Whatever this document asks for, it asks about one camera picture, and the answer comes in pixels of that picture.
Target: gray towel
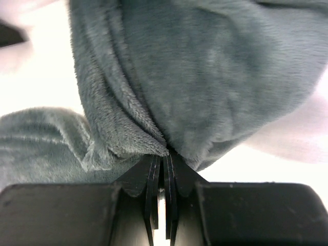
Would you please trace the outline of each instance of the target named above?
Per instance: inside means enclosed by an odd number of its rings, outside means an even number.
[[[71,0],[86,118],[0,119],[1,185],[110,182],[174,148],[196,171],[311,95],[328,58],[325,0]]]

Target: towel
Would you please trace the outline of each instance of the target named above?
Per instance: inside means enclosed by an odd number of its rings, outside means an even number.
[[[0,118],[0,186],[111,182],[175,149],[195,171],[299,108],[328,58],[324,0],[70,0],[85,116]]]

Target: blurry black object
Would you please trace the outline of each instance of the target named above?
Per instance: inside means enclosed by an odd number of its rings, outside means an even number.
[[[8,26],[0,19],[0,48],[23,43],[22,32],[19,29]]]
[[[0,245],[153,245],[161,189],[171,245],[328,245],[328,214],[310,187],[207,182],[173,151],[112,184],[7,187]]]

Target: wrinkled cloth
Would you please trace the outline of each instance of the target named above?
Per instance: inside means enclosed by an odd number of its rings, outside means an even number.
[[[0,119],[0,185],[111,182],[174,148],[203,170],[312,94],[328,58],[320,0],[71,0],[85,117]]]

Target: gray cloth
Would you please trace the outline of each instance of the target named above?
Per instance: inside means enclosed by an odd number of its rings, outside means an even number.
[[[86,118],[0,119],[1,187],[111,182],[168,146],[196,171],[313,92],[328,58],[327,0],[71,0]]]

